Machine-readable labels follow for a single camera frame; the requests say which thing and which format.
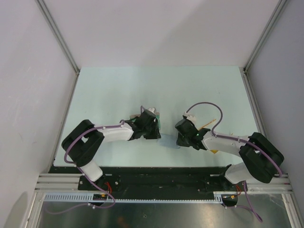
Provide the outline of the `light blue cleaning cloth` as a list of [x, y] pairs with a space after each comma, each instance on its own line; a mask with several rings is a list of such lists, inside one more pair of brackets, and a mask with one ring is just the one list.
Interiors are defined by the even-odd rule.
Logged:
[[177, 136], [175, 135], [161, 134], [161, 138], [157, 140], [157, 143], [166, 148], [180, 148], [180, 146], [177, 144]]

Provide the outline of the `yellow sunglasses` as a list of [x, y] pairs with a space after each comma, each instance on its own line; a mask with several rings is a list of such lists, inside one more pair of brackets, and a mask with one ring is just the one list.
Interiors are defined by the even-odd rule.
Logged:
[[[209, 128], [211, 129], [212, 126], [214, 125], [214, 122], [216, 121], [216, 119], [213, 119], [212, 121], [208, 122], [207, 124], [203, 125], [200, 127], [200, 130], [203, 128]], [[218, 152], [218, 150], [210, 150], [212, 153], [216, 154]]]

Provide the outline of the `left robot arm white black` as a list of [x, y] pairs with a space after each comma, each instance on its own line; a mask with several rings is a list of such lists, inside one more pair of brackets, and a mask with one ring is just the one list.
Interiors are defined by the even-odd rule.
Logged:
[[75, 165], [88, 179], [95, 190], [105, 184], [103, 171], [94, 161], [102, 143], [132, 141], [143, 137], [146, 140], [161, 138], [155, 108], [141, 107], [141, 113], [129, 120], [121, 120], [118, 125], [96, 127], [88, 119], [83, 120], [63, 141], [64, 161]]

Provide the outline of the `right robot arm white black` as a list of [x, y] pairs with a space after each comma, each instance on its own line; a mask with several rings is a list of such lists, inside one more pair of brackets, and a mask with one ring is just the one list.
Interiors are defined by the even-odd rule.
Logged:
[[231, 190], [237, 183], [251, 178], [270, 183], [276, 175], [283, 175], [280, 165], [284, 156], [260, 133], [239, 137], [221, 135], [207, 128], [198, 130], [185, 118], [175, 124], [175, 128], [178, 131], [177, 144], [181, 147], [226, 152], [242, 159], [239, 164], [228, 165], [221, 174], [219, 185], [223, 190]]

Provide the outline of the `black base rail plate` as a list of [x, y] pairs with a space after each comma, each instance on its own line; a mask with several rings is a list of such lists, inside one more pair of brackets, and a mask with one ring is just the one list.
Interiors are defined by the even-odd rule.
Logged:
[[101, 179], [91, 184], [80, 177], [78, 190], [104, 189], [116, 199], [207, 200], [215, 191], [239, 194], [243, 182], [222, 179], [225, 167], [103, 167]]

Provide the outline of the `right aluminium side rail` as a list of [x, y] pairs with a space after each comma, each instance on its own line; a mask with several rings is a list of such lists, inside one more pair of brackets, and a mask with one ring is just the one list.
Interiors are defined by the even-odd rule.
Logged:
[[250, 103], [252, 114], [254, 116], [257, 131], [259, 133], [261, 133], [262, 135], [264, 135], [265, 137], [267, 137], [266, 130], [265, 130], [264, 123], [263, 123], [263, 119], [262, 119], [262, 116], [261, 116], [261, 112], [260, 112], [260, 109], [259, 109], [259, 106], [258, 106], [258, 103], [257, 103], [255, 93], [253, 91], [253, 87], [250, 83], [249, 77], [248, 77], [246, 71], [242, 67], [239, 68], [239, 71], [240, 71], [241, 78], [243, 80], [243, 84], [244, 84], [244, 87], [245, 87], [245, 90], [246, 90], [246, 93], [247, 93], [247, 97], [248, 97], [248, 100], [249, 100], [249, 103]]

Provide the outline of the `aluminium frame crossbar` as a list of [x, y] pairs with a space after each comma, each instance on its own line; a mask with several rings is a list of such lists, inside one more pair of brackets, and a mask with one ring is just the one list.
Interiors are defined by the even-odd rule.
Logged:
[[[80, 174], [40, 174], [36, 183], [37, 190], [77, 190]], [[268, 184], [255, 179], [247, 180], [250, 193], [258, 194], [291, 194], [293, 188], [287, 175], [273, 178]]]

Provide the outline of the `right aluminium frame post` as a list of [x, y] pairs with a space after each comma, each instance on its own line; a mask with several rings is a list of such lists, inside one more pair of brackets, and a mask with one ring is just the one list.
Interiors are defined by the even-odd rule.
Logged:
[[269, 38], [271, 32], [275, 28], [275, 25], [278, 23], [280, 17], [282, 16], [285, 8], [287, 7], [289, 0], [279, 0], [273, 13], [271, 14], [270, 19], [268, 20], [265, 28], [262, 31], [252, 53], [250, 54], [246, 64], [243, 67], [243, 70], [247, 72], [252, 64], [254, 63], [255, 59], [257, 58], [258, 54], [260, 53], [262, 47], [265, 45], [267, 39]]

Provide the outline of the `aluminium frame post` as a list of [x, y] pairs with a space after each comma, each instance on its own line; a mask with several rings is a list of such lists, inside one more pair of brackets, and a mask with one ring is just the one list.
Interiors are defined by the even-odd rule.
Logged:
[[72, 56], [72, 53], [70, 49], [68, 48], [68, 45], [60, 32], [60, 29], [55, 22], [47, 4], [44, 0], [35, 0], [39, 10], [41, 11], [46, 23], [48, 24], [51, 32], [53, 33], [57, 43], [59, 44], [63, 54], [65, 55], [67, 61], [69, 62], [70, 66], [72, 67], [74, 73], [78, 76], [80, 72], [80, 68], [78, 67], [75, 59]]
[[268, 20], [265, 28], [262, 31], [252, 53], [250, 54], [246, 64], [243, 67], [243, 70], [247, 72], [252, 64], [254, 63], [255, 59], [257, 58], [258, 54], [260, 53], [262, 47], [265, 45], [267, 39], [269, 38], [271, 32], [275, 28], [275, 25], [278, 23], [280, 17], [282, 16], [285, 8], [287, 7], [289, 0], [279, 0], [273, 13], [271, 14], [270, 19]]

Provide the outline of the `left aluminium frame post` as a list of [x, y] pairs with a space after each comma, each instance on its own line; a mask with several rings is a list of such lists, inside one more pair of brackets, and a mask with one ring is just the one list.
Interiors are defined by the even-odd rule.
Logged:
[[72, 53], [70, 49], [68, 48], [68, 45], [60, 32], [60, 29], [55, 22], [47, 4], [44, 0], [35, 0], [39, 10], [41, 11], [46, 23], [48, 24], [51, 32], [53, 33], [57, 43], [59, 44], [63, 54], [65, 55], [67, 61], [69, 62], [70, 66], [72, 67], [74, 73], [78, 76], [80, 72], [80, 68], [78, 67], [75, 59], [72, 56]]

